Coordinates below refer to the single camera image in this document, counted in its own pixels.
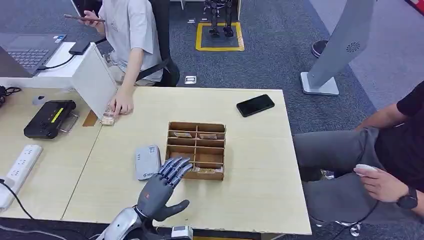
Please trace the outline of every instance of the white mouse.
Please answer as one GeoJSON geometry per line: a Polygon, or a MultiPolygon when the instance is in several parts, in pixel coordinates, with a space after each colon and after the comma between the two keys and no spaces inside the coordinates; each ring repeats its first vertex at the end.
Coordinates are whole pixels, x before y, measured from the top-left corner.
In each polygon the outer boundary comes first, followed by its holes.
{"type": "MultiPolygon", "coordinates": [[[[377,169],[375,167],[370,166],[370,165],[366,165],[366,164],[357,164],[356,165],[356,168],[358,168],[358,169],[365,169],[365,170],[371,170],[371,171],[377,172],[377,169]]],[[[356,173],[356,174],[358,174],[359,177],[364,177],[364,175],[362,175],[360,173],[356,173]]]]}

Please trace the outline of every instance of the power strip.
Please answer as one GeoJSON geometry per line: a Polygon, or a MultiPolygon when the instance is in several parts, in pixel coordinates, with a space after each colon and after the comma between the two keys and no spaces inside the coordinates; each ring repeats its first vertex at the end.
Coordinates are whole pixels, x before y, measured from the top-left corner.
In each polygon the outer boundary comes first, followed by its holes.
{"type": "MultiPolygon", "coordinates": [[[[15,194],[18,194],[19,189],[21,189],[42,151],[43,148],[41,146],[30,144],[26,145],[19,157],[17,157],[4,182],[15,194]]],[[[13,200],[14,197],[9,190],[0,184],[0,211],[7,210],[13,200]]]]}

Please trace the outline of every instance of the laptop keyboard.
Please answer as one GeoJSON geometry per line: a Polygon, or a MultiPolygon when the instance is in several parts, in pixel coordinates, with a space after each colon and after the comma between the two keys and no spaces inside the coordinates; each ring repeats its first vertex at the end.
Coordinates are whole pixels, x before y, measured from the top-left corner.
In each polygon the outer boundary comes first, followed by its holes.
{"type": "Polygon", "coordinates": [[[29,49],[28,51],[8,51],[7,53],[24,68],[33,68],[48,52],[48,49],[29,49]]]}

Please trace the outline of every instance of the person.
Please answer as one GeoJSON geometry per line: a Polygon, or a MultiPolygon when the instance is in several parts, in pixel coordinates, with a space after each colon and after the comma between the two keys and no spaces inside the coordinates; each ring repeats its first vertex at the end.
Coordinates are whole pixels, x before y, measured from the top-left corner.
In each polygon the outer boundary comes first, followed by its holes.
{"type": "Polygon", "coordinates": [[[136,82],[140,71],[162,61],[152,6],[148,0],[103,0],[99,17],[94,11],[84,13],[86,18],[105,20],[80,23],[105,35],[112,46],[113,51],[103,57],[121,86],[109,104],[116,115],[128,114],[134,107],[134,85],[153,86],[162,79],[163,70],[159,70],[136,82]]]}
{"type": "Polygon", "coordinates": [[[369,213],[364,222],[371,224],[422,221],[424,81],[355,130],[297,134],[293,144],[308,213],[316,224],[355,223],[369,213]],[[321,169],[339,177],[311,179],[321,169]]]}

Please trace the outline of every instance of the robot leg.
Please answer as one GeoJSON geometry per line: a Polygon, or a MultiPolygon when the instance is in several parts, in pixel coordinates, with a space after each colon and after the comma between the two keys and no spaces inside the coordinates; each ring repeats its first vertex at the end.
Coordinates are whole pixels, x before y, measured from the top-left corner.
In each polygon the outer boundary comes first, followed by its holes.
{"type": "Polygon", "coordinates": [[[231,7],[233,5],[233,0],[226,0],[225,6],[225,27],[223,28],[224,34],[226,37],[231,38],[234,36],[233,29],[231,28],[231,7]]]}
{"type": "Polygon", "coordinates": [[[219,37],[220,32],[218,31],[218,9],[217,0],[212,0],[210,3],[210,11],[212,14],[212,29],[209,33],[212,37],[219,37]]]}

